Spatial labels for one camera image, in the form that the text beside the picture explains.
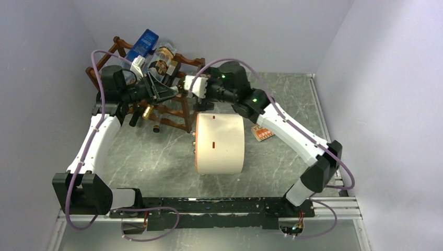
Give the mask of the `clear glass liquor bottle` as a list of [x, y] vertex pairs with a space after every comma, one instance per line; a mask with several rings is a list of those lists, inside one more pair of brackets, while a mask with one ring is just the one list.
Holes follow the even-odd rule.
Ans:
[[172, 42], [160, 42], [148, 63], [147, 73], [162, 83], [176, 52], [177, 48]]

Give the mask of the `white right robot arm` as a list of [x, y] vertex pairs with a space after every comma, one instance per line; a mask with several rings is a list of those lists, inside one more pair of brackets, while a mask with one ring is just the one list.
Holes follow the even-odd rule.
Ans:
[[220, 59], [220, 66], [209, 63], [185, 82], [185, 89], [199, 99], [201, 111], [213, 108], [214, 102], [231, 104], [238, 115], [274, 133], [307, 164], [307, 169], [283, 195], [282, 210], [295, 216], [302, 203], [328, 186], [342, 166], [342, 145], [329, 142], [292, 118], [278, 104], [264, 85], [251, 87], [246, 70], [249, 66], [236, 59]]

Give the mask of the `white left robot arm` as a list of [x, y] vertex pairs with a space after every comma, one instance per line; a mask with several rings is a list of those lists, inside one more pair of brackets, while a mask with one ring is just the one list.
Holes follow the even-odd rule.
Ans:
[[123, 208], [131, 217], [143, 214], [145, 203], [139, 189], [111, 189], [100, 178], [109, 148], [120, 130], [126, 115], [133, 109], [131, 124], [143, 113], [136, 106], [145, 101], [149, 105], [169, 100], [178, 94], [155, 78], [128, 73], [134, 82], [126, 82], [127, 70], [119, 65], [101, 70], [100, 91], [92, 110], [90, 127], [85, 140], [66, 172], [54, 175], [52, 185], [65, 214], [105, 215], [111, 210]]

